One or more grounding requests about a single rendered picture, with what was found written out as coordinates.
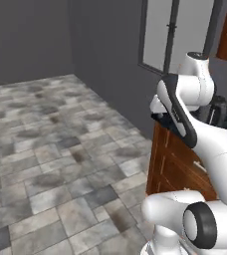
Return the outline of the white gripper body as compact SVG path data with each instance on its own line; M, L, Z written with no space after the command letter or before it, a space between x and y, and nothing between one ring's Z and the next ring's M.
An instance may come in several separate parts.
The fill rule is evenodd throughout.
M153 99L150 102L149 108L153 114L165 114L167 112L167 109L165 108L163 103L160 101L158 95L153 96Z

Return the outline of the black countertop appliance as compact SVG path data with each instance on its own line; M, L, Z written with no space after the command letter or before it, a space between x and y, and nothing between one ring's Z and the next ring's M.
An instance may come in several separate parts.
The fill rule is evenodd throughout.
M198 119L211 126L221 127L227 115L227 102L222 96L214 96L211 103L201 107Z

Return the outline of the dark framed window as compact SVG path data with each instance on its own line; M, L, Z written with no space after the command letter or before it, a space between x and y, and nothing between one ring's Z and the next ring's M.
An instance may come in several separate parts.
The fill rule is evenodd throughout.
M223 0L141 0L138 64L176 73L188 52L209 57Z

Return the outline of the brown wooden base cabinet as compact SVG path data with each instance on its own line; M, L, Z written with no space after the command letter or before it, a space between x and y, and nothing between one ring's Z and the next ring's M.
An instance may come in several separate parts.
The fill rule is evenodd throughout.
M172 131L159 122L154 125L146 194L198 190L206 200L216 200L217 194L206 172L193 161L199 157Z

